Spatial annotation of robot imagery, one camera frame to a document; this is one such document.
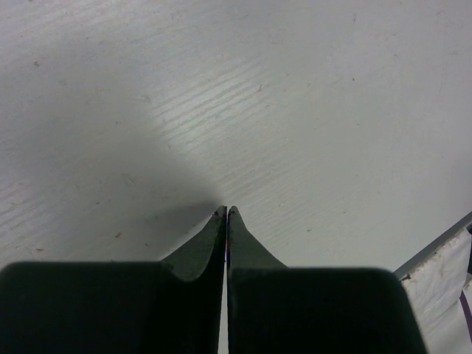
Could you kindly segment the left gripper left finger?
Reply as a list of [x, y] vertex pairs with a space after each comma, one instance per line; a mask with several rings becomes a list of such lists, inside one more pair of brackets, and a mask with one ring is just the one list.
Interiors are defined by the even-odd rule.
[[218, 351], [226, 251], [226, 207], [159, 265], [147, 323], [148, 353]]

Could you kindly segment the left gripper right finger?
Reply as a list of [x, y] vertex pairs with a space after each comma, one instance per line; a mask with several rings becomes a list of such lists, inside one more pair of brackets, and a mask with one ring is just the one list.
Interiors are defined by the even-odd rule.
[[227, 217], [227, 305], [229, 353], [236, 353], [236, 280], [238, 270], [288, 269], [247, 229], [239, 209], [231, 206]]

